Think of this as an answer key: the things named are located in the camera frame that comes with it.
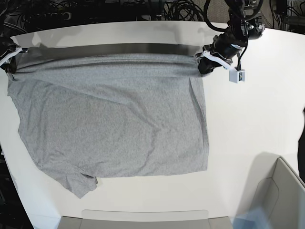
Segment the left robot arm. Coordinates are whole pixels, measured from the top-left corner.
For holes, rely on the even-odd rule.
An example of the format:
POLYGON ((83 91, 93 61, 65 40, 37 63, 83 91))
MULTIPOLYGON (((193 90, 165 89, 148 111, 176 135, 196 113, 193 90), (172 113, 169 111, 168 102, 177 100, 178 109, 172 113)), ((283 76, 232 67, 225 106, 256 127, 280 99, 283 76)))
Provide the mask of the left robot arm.
POLYGON ((203 18, 207 26, 220 32, 213 37, 213 42, 203 46, 203 51, 196 54, 198 70, 201 74, 209 74, 215 68, 232 67, 233 58, 237 57, 237 66, 233 70, 241 71, 241 59, 247 50, 250 40, 259 39, 265 29, 261 16, 262 0, 227 0, 229 21, 227 28, 212 25, 207 13, 210 1, 203 7, 203 18))

